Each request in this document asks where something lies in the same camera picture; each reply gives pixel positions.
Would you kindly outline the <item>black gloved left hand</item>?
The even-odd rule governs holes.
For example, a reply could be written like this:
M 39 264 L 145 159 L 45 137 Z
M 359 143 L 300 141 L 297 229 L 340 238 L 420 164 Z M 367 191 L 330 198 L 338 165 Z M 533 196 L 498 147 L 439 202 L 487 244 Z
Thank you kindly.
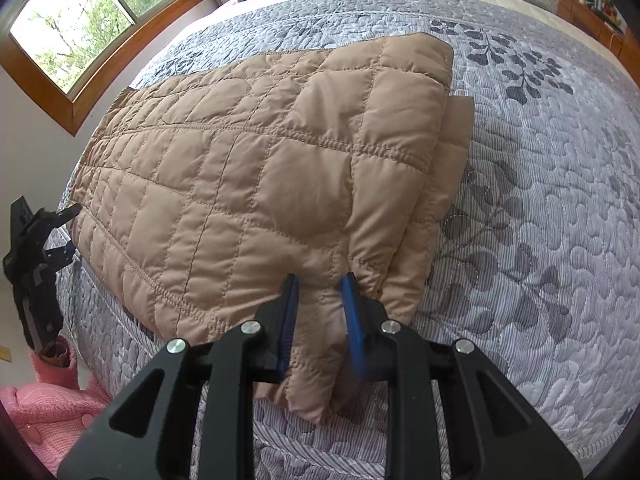
M 47 353 L 63 327 L 55 281 L 35 287 L 14 285 L 13 297 L 29 348 Z

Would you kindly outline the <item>pink sleeve left arm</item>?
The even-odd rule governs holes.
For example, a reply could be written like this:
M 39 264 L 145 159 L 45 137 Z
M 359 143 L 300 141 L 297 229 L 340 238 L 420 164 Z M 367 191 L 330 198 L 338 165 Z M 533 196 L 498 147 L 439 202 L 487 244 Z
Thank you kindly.
M 51 474 L 112 398 L 91 377 L 78 379 L 74 346 L 56 338 L 50 353 L 28 352 L 36 380 L 21 387 L 3 386 L 1 403 L 20 435 Z

